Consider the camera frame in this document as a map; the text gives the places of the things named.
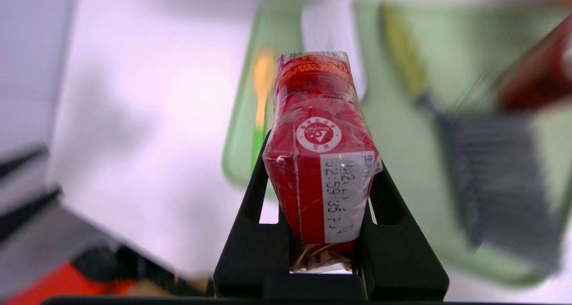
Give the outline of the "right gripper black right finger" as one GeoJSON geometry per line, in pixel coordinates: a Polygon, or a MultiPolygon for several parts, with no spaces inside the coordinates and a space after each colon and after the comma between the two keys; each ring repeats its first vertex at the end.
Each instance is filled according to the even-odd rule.
{"type": "Polygon", "coordinates": [[[356,263],[370,301],[443,301],[449,277],[388,170],[366,201],[356,263]]]}

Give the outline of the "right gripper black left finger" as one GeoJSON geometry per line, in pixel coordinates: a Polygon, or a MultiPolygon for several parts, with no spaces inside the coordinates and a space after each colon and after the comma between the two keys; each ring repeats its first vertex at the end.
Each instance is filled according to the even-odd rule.
{"type": "Polygon", "coordinates": [[[261,145],[242,203],[213,273],[218,298],[261,299],[267,279],[288,274],[291,233],[278,208],[275,224],[260,223],[268,184],[261,145]]]}

